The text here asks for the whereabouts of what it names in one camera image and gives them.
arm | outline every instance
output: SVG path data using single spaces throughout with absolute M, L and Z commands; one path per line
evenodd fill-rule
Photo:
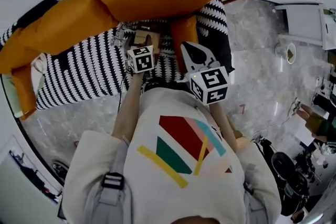
M 220 105 L 220 103 L 214 103 L 209 105 L 210 113 L 220 128 L 223 138 L 229 144 L 234 152 L 238 150 L 237 141 L 235 138 L 235 134 L 229 124 L 226 114 L 224 113 L 224 109 Z
M 125 136 L 128 141 L 131 141 L 135 127 L 137 126 L 143 74 L 133 75 L 131 85 L 120 106 L 112 132 L 112 136 L 120 140 Z

black and white cube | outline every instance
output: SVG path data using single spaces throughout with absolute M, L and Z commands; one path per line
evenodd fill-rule
M 225 67 L 190 74 L 191 91 L 203 104 L 212 104 L 225 99 L 228 82 Z
M 128 50 L 127 53 L 134 73 L 142 73 L 154 68 L 153 46 Z

backpack buckle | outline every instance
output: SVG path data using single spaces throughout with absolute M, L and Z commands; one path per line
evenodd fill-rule
M 119 173 L 107 173 L 104 175 L 101 186 L 122 190 L 124 188 L 124 176 Z

yellow stripe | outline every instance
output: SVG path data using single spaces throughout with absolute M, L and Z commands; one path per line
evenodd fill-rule
M 181 188 L 185 188 L 188 185 L 188 182 L 179 175 L 173 168 L 171 168 L 163 159 L 157 156 L 154 152 L 146 148 L 145 146 L 141 146 L 138 148 L 138 151 L 146 156 L 148 159 L 151 159 L 153 162 L 157 164 L 162 170 L 164 170 Z
M 202 162 L 203 162 L 203 159 L 204 159 L 204 154 L 205 154 L 207 144 L 208 144 L 208 137 L 204 136 L 203 145 L 202 145 L 202 148 L 201 148 L 201 152 L 199 153 L 200 155 L 198 157 L 198 162 L 196 164 L 196 168 L 195 168 L 195 171 L 194 171 L 195 176 L 197 176 L 199 174 L 199 171 L 201 170 Z

pink stripe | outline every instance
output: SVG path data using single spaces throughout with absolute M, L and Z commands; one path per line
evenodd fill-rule
M 189 126 L 194 130 L 194 132 L 197 134 L 198 138 L 201 139 L 201 141 L 204 141 L 204 136 L 205 134 L 203 133 L 203 131 L 198 127 L 197 123 L 195 122 L 194 119 L 191 118 L 187 118 L 184 117 L 185 121 L 189 124 Z M 210 142 L 210 140 L 208 141 L 206 148 L 209 150 L 209 152 L 211 150 L 214 149 L 213 144 Z

